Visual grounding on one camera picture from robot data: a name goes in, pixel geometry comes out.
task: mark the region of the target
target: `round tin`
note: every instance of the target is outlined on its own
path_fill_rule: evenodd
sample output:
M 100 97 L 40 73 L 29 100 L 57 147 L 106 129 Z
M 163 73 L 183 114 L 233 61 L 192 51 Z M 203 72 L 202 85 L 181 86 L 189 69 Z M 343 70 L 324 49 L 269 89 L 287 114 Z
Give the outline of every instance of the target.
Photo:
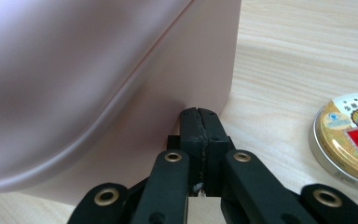
M 328 173 L 358 188 L 358 93 L 335 98 L 318 112 L 310 148 Z

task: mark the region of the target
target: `wooden table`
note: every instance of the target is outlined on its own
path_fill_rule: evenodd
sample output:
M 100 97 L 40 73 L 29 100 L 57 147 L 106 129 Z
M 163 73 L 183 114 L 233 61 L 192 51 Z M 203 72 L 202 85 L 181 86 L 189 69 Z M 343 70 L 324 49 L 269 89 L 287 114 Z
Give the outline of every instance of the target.
M 232 92 L 220 119 L 290 190 L 323 183 L 358 203 L 358 189 L 316 161 L 308 133 L 330 99 L 358 92 L 358 0 L 242 1 Z M 0 194 L 0 223 L 65 223 L 74 207 Z M 218 199 L 191 199 L 188 223 L 225 223 Z

